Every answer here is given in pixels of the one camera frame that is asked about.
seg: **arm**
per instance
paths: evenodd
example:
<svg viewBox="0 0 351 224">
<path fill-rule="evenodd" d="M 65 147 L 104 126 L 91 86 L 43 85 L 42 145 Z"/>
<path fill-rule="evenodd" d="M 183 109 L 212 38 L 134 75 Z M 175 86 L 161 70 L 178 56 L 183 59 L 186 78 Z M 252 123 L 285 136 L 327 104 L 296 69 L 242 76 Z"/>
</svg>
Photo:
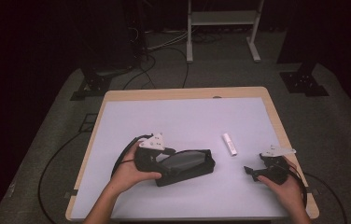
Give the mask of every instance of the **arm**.
<svg viewBox="0 0 351 224">
<path fill-rule="evenodd" d="M 295 172 L 295 165 L 288 161 L 290 170 Z M 277 185 L 263 175 L 258 176 L 258 180 L 269 187 L 277 196 L 278 201 L 286 208 L 293 223 L 311 223 L 302 201 L 301 189 L 297 180 L 289 176 L 282 185 Z"/>
<path fill-rule="evenodd" d="M 134 164 L 134 153 L 139 142 L 134 144 L 123 158 L 118 170 L 103 189 L 93 208 L 85 218 L 83 223 L 107 223 L 111 217 L 112 209 L 119 195 L 143 180 L 159 179 L 160 173 L 140 172 Z"/>
</svg>

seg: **cable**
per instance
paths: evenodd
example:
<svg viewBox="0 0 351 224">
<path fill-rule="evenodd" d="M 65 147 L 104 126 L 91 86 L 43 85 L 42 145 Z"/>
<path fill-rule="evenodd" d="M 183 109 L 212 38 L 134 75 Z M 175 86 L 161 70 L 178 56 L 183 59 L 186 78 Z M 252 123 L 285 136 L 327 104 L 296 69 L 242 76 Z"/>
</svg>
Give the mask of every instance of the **cable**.
<svg viewBox="0 0 351 224">
<path fill-rule="evenodd" d="M 48 221 L 50 221 L 50 223 L 52 224 L 56 224 L 56 222 L 53 221 L 53 219 L 49 216 L 47 210 L 45 210 L 44 204 L 42 203 L 42 198 L 41 198 L 41 184 L 42 184 L 42 180 L 44 178 L 45 172 L 47 171 L 49 165 L 51 164 L 51 162 L 53 161 L 53 159 L 59 154 L 59 152 L 61 152 L 70 142 L 72 142 L 74 139 L 76 139 L 80 134 L 85 133 L 85 131 L 89 130 L 91 127 L 87 128 L 86 130 L 83 131 L 79 131 L 76 135 L 74 135 L 72 138 L 70 138 L 68 141 L 66 141 L 54 154 L 53 156 L 50 158 L 50 160 L 48 161 L 47 165 L 45 166 L 44 171 L 41 174 L 41 177 L 39 178 L 39 182 L 38 182 L 38 201 L 39 201 L 39 206 L 41 207 L 42 212 L 44 213 L 45 217 L 48 219 Z"/>
<path fill-rule="evenodd" d="M 162 50 L 162 49 L 172 49 L 172 50 L 176 50 L 176 51 L 178 51 L 179 53 L 181 53 L 182 56 L 184 57 L 185 63 L 186 63 L 186 65 L 187 65 L 187 73 L 186 73 L 186 75 L 185 75 L 185 77 L 184 77 L 184 82 L 182 83 L 182 89 L 184 89 L 184 88 L 185 88 L 185 83 L 187 82 L 188 74 L 189 74 L 189 71 L 190 71 L 190 65 L 187 63 L 187 56 L 185 55 L 185 53 L 184 53 L 182 50 L 180 50 L 180 49 L 175 49 L 175 48 L 154 49 L 154 50 L 151 50 L 150 52 L 155 52 L 155 51 Z"/>
<path fill-rule="evenodd" d="M 327 187 L 327 189 L 332 193 L 332 195 L 335 197 L 336 201 L 338 202 L 339 206 L 341 207 L 341 210 L 342 210 L 342 215 L 344 217 L 344 224 L 347 224 L 347 216 L 346 216 L 346 212 L 344 210 L 344 206 L 342 205 L 341 203 L 341 200 L 338 198 L 338 196 L 335 194 L 335 191 L 333 191 L 333 189 L 326 183 L 324 182 L 323 180 L 321 180 L 320 178 L 318 178 L 317 176 L 315 175 L 310 175 L 306 172 L 303 172 L 304 175 L 308 175 L 316 180 L 318 180 L 319 182 L 321 182 L 321 184 L 323 184 L 325 187 Z"/>
<path fill-rule="evenodd" d="M 153 66 L 155 66 L 155 64 L 156 64 L 156 59 L 155 59 L 153 56 L 149 55 L 149 54 L 148 54 L 147 56 L 153 60 L 153 64 L 149 67 L 149 69 L 144 70 L 143 72 L 141 72 L 141 73 L 135 75 L 134 77 L 132 77 L 132 78 L 123 86 L 123 90 L 126 90 L 126 87 L 127 87 L 135 78 L 137 78 L 137 77 L 139 77 L 139 76 L 141 76 L 141 75 L 143 75 L 143 74 L 147 74 L 147 71 L 149 71 L 151 68 L 153 68 Z"/>
<path fill-rule="evenodd" d="M 156 59 L 155 59 L 153 56 L 148 55 L 148 57 L 151 57 L 151 58 L 154 60 L 154 63 L 156 63 Z M 143 89 L 148 83 L 152 83 L 153 88 L 156 89 L 156 86 L 155 86 L 155 84 L 153 83 L 152 79 L 150 78 L 149 73 L 148 73 L 146 70 L 143 69 L 143 67 L 141 66 L 141 63 L 140 63 L 139 66 L 140 66 L 140 69 L 141 69 L 142 71 L 144 71 L 144 73 L 147 75 L 147 77 L 148 77 L 148 79 L 149 79 L 149 82 L 147 82 L 146 84 L 144 84 L 144 85 L 141 87 L 141 89 Z"/>
</svg>

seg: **carpeted floor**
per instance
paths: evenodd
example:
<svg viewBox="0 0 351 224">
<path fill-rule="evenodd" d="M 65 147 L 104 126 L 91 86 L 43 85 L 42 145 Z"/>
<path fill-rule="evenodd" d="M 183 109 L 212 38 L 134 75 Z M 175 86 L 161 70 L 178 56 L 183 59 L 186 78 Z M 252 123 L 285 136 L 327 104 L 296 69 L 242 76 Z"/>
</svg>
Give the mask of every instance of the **carpeted floor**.
<svg viewBox="0 0 351 224">
<path fill-rule="evenodd" d="M 302 169 L 316 175 L 333 188 L 341 200 L 347 219 L 351 223 L 351 100 L 344 93 L 336 76 L 318 65 L 313 73 L 330 96 L 306 97 L 301 93 L 288 93 L 280 72 L 295 71 L 298 64 L 276 64 L 285 33 L 257 35 L 257 49 L 262 58 L 254 63 L 246 45 L 246 34 L 217 36 L 218 41 L 193 46 L 194 62 L 186 64 L 184 56 L 175 49 L 162 49 L 150 53 L 156 63 L 130 82 L 126 89 L 169 89 L 263 86 L 272 96 L 277 113 L 283 122 L 290 143 L 297 149 Z M 152 34 L 150 46 L 173 36 Z M 172 48 L 185 52 L 184 44 Z M 142 62 L 148 69 L 150 58 Z M 131 73 L 113 78 L 110 90 L 122 90 L 132 77 Z M 70 101 L 83 76 L 80 70 L 70 74 L 64 83 L 45 121 L 35 137 L 20 170 L 14 178 L 14 188 L 0 204 L 0 223 L 49 223 L 39 206 L 38 184 L 46 165 L 58 149 L 62 149 L 48 166 L 42 178 L 42 203 L 55 223 L 69 223 L 65 217 L 69 193 L 72 191 L 90 133 L 78 134 L 85 116 L 98 113 L 102 97 L 88 97 L 84 101 Z M 319 218 L 313 223 L 343 223 L 341 209 L 330 191 L 317 180 L 307 177 L 315 196 Z M 272 223 L 289 223 L 274 220 Z"/>
</svg>

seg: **black stand base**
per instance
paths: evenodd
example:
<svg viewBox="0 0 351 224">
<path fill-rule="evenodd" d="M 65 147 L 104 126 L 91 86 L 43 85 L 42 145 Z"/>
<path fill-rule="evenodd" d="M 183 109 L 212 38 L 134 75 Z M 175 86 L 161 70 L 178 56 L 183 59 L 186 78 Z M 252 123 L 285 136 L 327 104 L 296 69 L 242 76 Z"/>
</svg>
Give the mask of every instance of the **black stand base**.
<svg viewBox="0 0 351 224">
<path fill-rule="evenodd" d="M 111 78 L 103 78 L 100 82 L 100 86 L 94 88 L 94 90 L 88 85 L 85 79 L 79 86 L 77 91 L 74 91 L 73 96 L 71 96 L 70 101 L 82 101 L 85 100 L 85 97 L 94 97 L 94 96 L 104 96 L 105 93 L 109 90 L 109 85 L 111 84 Z"/>
<path fill-rule="evenodd" d="M 319 86 L 312 76 L 316 62 L 303 62 L 297 72 L 280 73 L 290 93 L 304 93 L 306 96 L 328 96 L 323 86 Z"/>
<path fill-rule="evenodd" d="M 311 75 L 301 76 L 298 72 L 280 73 L 290 93 L 304 93 L 306 96 L 329 96 Z"/>
</svg>

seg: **wrist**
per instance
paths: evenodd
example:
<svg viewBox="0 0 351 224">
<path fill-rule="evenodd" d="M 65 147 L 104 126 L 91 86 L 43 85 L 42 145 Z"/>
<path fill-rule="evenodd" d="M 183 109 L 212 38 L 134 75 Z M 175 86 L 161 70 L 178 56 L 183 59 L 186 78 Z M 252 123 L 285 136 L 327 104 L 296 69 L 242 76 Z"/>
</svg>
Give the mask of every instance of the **wrist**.
<svg viewBox="0 0 351 224">
<path fill-rule="evenodd" d="M 103 189 L 103 194 L 106 196 L 106 198 L 117 199 L 121 193 L 122 191 L 117 188 L 116 185 L 111 184 L 111 182 L 109 182 Z"/>
<path fill-rule="evenodd" d="M 288 209 L 292 223 L 311 223 L 309 216 L 303 206 L 294 206 Z"/>
</svg>

